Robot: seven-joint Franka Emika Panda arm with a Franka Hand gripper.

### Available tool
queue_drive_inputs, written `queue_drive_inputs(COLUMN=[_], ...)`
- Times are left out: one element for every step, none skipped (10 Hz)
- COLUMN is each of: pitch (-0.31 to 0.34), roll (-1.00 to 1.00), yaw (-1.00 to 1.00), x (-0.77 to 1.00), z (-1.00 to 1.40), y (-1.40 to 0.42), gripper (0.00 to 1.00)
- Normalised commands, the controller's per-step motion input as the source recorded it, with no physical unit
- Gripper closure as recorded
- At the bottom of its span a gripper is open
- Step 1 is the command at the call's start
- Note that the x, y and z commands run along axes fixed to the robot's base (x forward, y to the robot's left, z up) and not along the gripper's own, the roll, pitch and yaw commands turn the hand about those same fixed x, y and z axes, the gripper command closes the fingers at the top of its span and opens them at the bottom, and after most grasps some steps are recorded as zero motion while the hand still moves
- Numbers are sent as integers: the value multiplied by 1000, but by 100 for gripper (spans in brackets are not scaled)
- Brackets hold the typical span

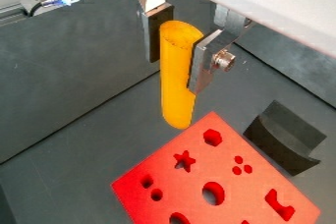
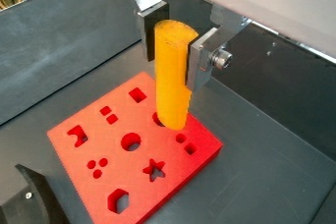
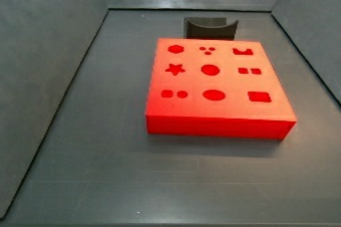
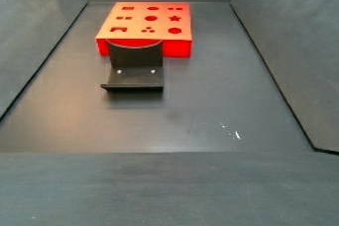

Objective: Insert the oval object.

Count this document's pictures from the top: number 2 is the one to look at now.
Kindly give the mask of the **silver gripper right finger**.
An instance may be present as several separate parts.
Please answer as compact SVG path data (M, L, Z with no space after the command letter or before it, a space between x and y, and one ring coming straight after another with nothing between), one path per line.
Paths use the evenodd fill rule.
M218 4L213 5L210 20L215 27L190 45L187 87L191 92L209 82L214 68L223 70L230 65L233 54L226 49L227 42L251 23L250 18Z

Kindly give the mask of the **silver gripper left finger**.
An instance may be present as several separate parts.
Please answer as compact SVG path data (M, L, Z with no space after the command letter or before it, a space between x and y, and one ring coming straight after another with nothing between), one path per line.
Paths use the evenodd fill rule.
M155 59L155 25L170 18L170 5L163 0L134 0L137 4L138 25L149 61Z

